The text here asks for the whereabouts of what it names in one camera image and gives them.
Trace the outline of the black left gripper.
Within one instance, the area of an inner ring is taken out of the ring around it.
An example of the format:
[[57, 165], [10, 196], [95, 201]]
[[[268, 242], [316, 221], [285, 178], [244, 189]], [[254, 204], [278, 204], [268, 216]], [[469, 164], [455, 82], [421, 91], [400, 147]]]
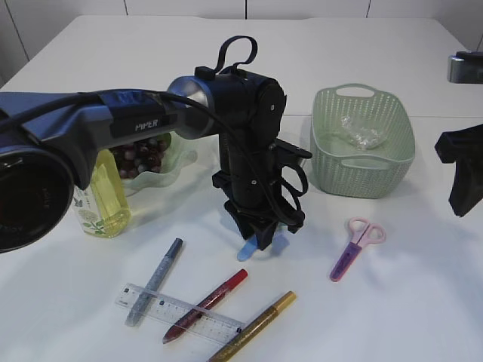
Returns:
[[305, 213], [301, 209], [299, 197], [306, 194], [306, 174], [297, 171], [302, 190], [299, 191], [280, 176], [275, 182], [273, 195], [274, 205], [269, 203], [268, 197], [262, 192], [261, 196], [247, 196], [248, 201], [254, 201], [254, 206], [243, 206], [242, 197], [234, 194], [235, 182], [232, 176], [219, 171], [212, 176], [213, 186], [221, 189], [228, 198], [224, 208], [232, 217], [244, 240], [255, 235], [258, 250], [265, 250], [271, 243], [274, 234], [283, 223], [290, 232], [295, 233], [303, 226]]

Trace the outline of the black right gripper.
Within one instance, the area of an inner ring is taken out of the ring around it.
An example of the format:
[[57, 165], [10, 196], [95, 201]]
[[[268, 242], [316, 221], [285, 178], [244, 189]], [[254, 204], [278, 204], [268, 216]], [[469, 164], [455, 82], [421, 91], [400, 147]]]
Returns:
[[449, 202], [454, 214], [465, 216], [482, 200], [482, 125], [445, 131], [435, 144], [443, 164], [456, 162]]

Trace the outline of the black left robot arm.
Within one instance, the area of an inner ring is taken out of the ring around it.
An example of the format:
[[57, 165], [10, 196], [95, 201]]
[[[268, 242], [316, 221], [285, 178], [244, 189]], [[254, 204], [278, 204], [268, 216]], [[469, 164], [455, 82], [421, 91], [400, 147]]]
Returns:
[[1, 250], [44, 237], [65, 215], [74, 188], [91, 182], [97, 154], [163, 133], [218, 135], [215, 187], [244, 238], [260, 249], [278, 224], [297, 232], [301, 191], [282, 177], [310, 153], [278, 138], [286, 96], [273, 78], [228, 67], [200, 70], [167, 91], [99, 90], [1, 95]]

